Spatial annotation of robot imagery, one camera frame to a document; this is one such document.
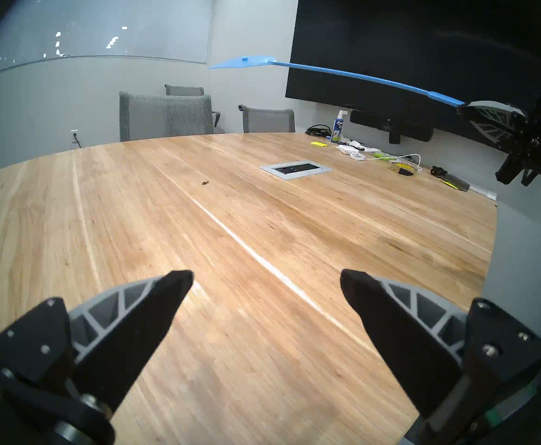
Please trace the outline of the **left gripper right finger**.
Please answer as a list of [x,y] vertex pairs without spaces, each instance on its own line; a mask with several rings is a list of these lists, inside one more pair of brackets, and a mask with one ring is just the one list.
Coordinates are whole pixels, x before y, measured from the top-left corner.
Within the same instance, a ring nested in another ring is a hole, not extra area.
[[353,269],[340,288],[419,413],[411,444],[541,444],[541,338],[494,302],[463,311]]

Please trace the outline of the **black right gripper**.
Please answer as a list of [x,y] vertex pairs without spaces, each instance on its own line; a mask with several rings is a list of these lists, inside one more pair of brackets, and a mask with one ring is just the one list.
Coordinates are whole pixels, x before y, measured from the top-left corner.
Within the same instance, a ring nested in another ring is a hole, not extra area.
[[541,92],[528,114],[497,101],[467,102],[457,107],[457,113],[496,148],[508,153],[495,173],[497,181],[510,184],[522,173],[521,183],[528,186],[541,176]]

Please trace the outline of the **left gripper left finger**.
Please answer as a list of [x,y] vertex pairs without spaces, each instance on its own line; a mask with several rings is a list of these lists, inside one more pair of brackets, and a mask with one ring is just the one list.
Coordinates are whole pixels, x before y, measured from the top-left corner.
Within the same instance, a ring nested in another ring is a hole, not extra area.
[[191,270],[50,297],[0,332],[0,444],[114,444],[111,423],[173,323]]

